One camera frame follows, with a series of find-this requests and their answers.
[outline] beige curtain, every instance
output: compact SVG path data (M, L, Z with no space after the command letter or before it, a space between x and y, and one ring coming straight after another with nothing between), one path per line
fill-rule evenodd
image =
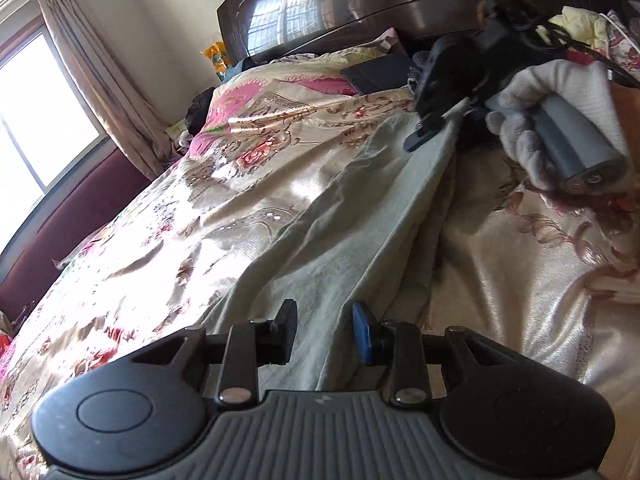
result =
M38 0L71 77L102 126L148 179L172 154L168 123L129 82L96 33L86 0Z

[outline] gloved hand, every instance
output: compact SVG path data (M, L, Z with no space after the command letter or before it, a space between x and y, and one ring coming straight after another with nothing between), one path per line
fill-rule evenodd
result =
M584 67L564 59L532 66L515 75L500 93L498 102L505 108L525 110L552 92L563 97L595 124L627 161L628 172L625 177L599 190L599 193L632 189L634 165L618 122L606 68L600 63ZM486 124L491 133L500 136L507 156L527 171L534 186L544 190L558 188L554 167L545 153L542 140L531 129L530 121L524 115L505 119L498 112L491 112L486 117Z

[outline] yellow cloth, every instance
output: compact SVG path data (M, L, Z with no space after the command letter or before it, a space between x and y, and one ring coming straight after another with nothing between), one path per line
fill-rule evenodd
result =
M564 28L574 40L586 43L598 52L606 53L609 44L607 20L597 12L565 6L562 8L562 14L552 17L549 21Z

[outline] satin bedspread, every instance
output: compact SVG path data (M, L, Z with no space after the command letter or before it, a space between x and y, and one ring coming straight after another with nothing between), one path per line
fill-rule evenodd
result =
M384 119L409 111L404 90L355 98L273 82L230 133L156 180L71 262L0 360L0 477L46 471L29 418L47 390L183 326L218 328L207 319L242 294L234 284L282 227ZM468 326L595 387L616 414L601 472L640 478L640 194L542 193L500 148L447 153L428 203L444 222L424 212L412 226L395 312L426 309L426 330Z

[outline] bed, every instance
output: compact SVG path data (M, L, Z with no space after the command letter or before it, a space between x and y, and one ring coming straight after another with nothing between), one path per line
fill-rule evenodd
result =
M357 96L340 76L399 36L411 48L473 28L474 5L226 0L232 58L273 62L216 89L187 156L72 259L0 358L0 477L45 473L29 419L47 390L181 327L220 332L294 298L292 363L262 368L263 390L370 386L347 313L366 300L379 318L465 325L595 387L617 423L601 472L637 478L638 197L541 193L499 147L457 153L452 132L409 157L408 91Z

